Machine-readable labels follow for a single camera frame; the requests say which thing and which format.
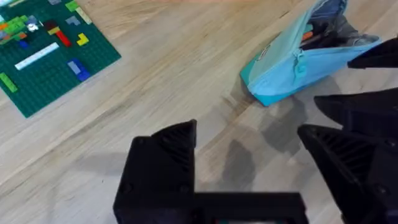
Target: white lego brick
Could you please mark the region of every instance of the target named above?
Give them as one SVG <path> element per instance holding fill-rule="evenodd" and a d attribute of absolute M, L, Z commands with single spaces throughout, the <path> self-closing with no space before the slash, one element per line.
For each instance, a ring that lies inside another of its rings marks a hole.
<path fill-rule="evenodd" d="M 60 46 L 57 43 L 52 43 L 49 46 L 43 48 L 42 50 L 36 52 L 35 54 L 27 57 L 25 60 L 19 62 L 18 64 L 15 65 L 15 67 L 18 70 L 22 70 L 26 66 L 32 64 L 33 62 L 37 61 L 38 59 L 40 59 L 42 57 L 48 55 L 49 53 L 53 52 L 54 50 L 56 50 L 59 47 Z"/>

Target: wooden table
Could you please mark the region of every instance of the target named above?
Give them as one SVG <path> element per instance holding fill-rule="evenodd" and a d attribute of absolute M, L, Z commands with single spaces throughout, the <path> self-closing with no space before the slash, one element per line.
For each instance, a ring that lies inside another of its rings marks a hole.
<path fill-rule="evenodd" d="M 29 119 L 0 93 L 0 223 L 116 223 L 132 138 L 192 118 L 197 190 L 299 190 L 312 223 L 341 223 L 297 126 L 336 126 L 314 95 L 394 87 L 396 71 L 342 70 L 269 108 L 238 76 L 313 0 L 78 2 L 123 57 Z M 387 39 L 397 12 L 396 0 L 351 0 L 347 15 Z"/>

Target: zipper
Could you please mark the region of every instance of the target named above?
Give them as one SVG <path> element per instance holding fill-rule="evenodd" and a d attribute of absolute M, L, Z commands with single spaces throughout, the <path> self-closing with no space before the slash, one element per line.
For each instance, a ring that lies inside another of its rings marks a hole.
<path fill-rule="evenodd" d="M 297 78 L 302 78 L 307 73 L 307 66 L 305 64 L 305 56 L 303 49 L 297 49 L 294 51 L 293 55 L 296 58 L 294 65 L 295 81 Z"/>

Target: lego brick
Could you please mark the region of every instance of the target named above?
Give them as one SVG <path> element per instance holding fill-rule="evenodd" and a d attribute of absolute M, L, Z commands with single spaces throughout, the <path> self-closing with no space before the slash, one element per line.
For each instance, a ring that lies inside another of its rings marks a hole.
<path fill-rule="evenodd" d="M 28 25 L 28 24 L 37 24 L 37 19 L 36 19 L 36 17 L 34 17 L 34 16 L 29 16 L 28 19 L 27 19 L 27 21 L 25 22 L 25 25 Z"/>
<path fill-rule="evenodd" d="M 22 22 L 28 21 L 28 17 L 27 16 L 21 16 L 20 19 L 21 19 Z"/>
<path fill-rule="evenodd" d="M 23 61 L 19 62 L 15 65 L 18 70 L 22 70 L 26 66 L 32 64 L 33 62 L 37 61 L 38 59 L 48 55 L 49 53 L 53 52 L 54 50 L 58 49 L 59 45 L 57 43 L 52 43 L 49 46 L 43 48 L 42 50 L 36 52 L 35 54 L 27 57 Z"/>
<path fill-rule="evenodd" d="M 55 33 L 57 35 L 57 37 L 62 41 L 62 43 L 66 46 L 66 47 L 70 47 L 72 46 L 72 43 L 69 41 L 68 37 L 65 36 L 65 34 L 63 34 L 62 31 L 58 31 Z"/>
<path fill-rule="evenodd" d="M 14 1 L 14 2 L 11 3 L 11 4 L 9 4 L 8 7 L 14 7 L 14 6 L 16 6 L 16 5 L 18 5 L 18 4 L 22 3 L 22 2 L 24 2 L 25 0 L 18 0 L 18 1 L 13 0 L 13 1 Z"/>
<path fill-rule="evenodd" d="M 7 86 L 7 88 L 9 89 L 9 91 L 11 91 L 11 93 L 15 93 L 18 90 L 15 84 L 4 72 L 0 73 L 0 80 Z"/>
<path fill-rule="evenodd" d="M 44 26 L 45 30 L 50 31 L 50 30 L 58 27 L 58 24 L 57 24 L 57 22 L 55 22 L 55 20 L 50 19 L 50 20 L 43 22 L 43 26 Z"/>
<path fill-rule="evenodd" d="M 79 13 L 80 17 L 87 23 L 87 24 L 92 24 L 93 21 L 91 21 L 90 17 L 87 16 L 87 14 L 79 7 L 76 9 L 76 12 Z"/>
<path fill-rule="evenodd" d="M 75 75 L 77 75 L 81 72 L 79 67 L 77 67 L 76 63 L 73 61 L 68 62 L 68 66 L 70 67 L 70 69 L 72 69 L 72 71 L 75 73 Z"/>
<path fill-rule="evenodd" d="M 70 62 L 73 62 L 80 70 L 80 72 L 76 74 L 79 81 L 83 82 L 91 77 L 90 73 L 77 58 L 72 59 Z"/>
<path fill-rule="evenodd" d="M 79 46 L 83 46 L 89 42 L 89 40 L 85 34 L 79 34 L 79 38 L 80 38 L 80 40 L 77 41 L 77 44 Z"/>
<path fill-rule="evenodd" d="M 56 27 L 56 28 L 50 29 L 50 30 L 48 31 L 48 33 L 49 33 L 50 35 L 53 35 L 53 34 L 55 34 L 56 32 L 59 32 L 59 31 L 61 31 L 60 28 L 59 28 L 59 27 Z"/>
<path fill-rule="evenodd" d="M 24 32 L 19 33 L 19 38 L 25 39 L 27 35 Z"/>
<path fill-rule="evenodd" d="M 62 2 L 62 0 L 49 0 L 49 3 L 53 6 L 56 4 L 60 4 L 61 2 Z"/>
<path fill-rule="evenodd" d="M 20 40 L 18 41 L 20 47 L 22 47 L 23 49 L 28 48 L 29 44 L 26 41 Z"/>
<path fill-rule="evenodd" d="M 7 36 L 7 33 L 3 30 L 0 30 L 0 39 L 3 39 Z"/>
<path fill-rule="evenodd" d="M 65 4 L 65 6 L 69 9 L 69 11 L 73 12 L 77 8 L 79 8 L 79 5 L 75 1 L 71 1 Z"/>
<path fill-rule="evenodd" d="M 65 20 L 67 22 L 67 24 L 74 24 L 75 26 L 80 25 L 80 21 L 76 18 L 76 16 L 72 16 L 68 19 Z"/>
<path fill-rule="evenodd" d="M 12 35 L 20 32 L 22 29 L 25 29 L 24 21 L 21 19 L 21 17 L 15 17 L 7 22 L 7 27 L 4 28 L 4 31 Z"/>
<path fill-rule="evenodd" d="M 7 28 L 7 26 L 8 26 L 8 24 L 6 22 L 0 24 L 0 30 L 4 30 L 5 28 Z"/>

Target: blue lego brick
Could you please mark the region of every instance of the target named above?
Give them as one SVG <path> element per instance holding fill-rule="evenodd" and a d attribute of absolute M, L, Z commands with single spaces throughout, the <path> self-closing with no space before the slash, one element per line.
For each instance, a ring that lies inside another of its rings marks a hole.
<path fill-rule="evenodd" d="M 29 44 L 23 40 L 18 41 L 20 47 L 22 47 L 23 49 L 28 48 Z"/>
<path fill-rule="evenodd" d="M 25 22 L 26 25 L 28 24 L 37 24 L 37 19 L 35 16 L 29 16 L 27 21 Z"/>
<path fill-rule="evenodd" d="M 70 67 L 70 69 L 72 69 L 73 72 L 75 72 L 75 75 L 81 72 L 79 67 L 74 62 L 68 62 L 68 66 Z"/>
<path fill-rule="evenodd" d="M 80 70 L 79 73 L 77 73 L 78 70 L 76 70 L 76 68 L 74 67 L 73 64 L 76 65 L 77 68 Z M 70 61 L 68 62 L 68 65 L 69 65 L 69 67 L 73 70 L 73 72 L 76 74 L 77 78 L 78 78 L 81 82 L 83 82 L 83 81 L 85 81 L 86 79 L 88 79 L 89 77 L 91 77 L 90 73 L 87 72 L 87 69 L 83 66 L 83 64 L 82 64 L 77 58 L 74 58 L 74 59 L 70 60 Z"/>
<path fill-rule="evenodd" d="M 80 21 L 78 18 L 76 18 L 76 16 L 71 16 L 69 19 L 66 19 L 65 22 L 67 22 L 67 24 L 74 24 L 75 26 L 80 25 Z"/>

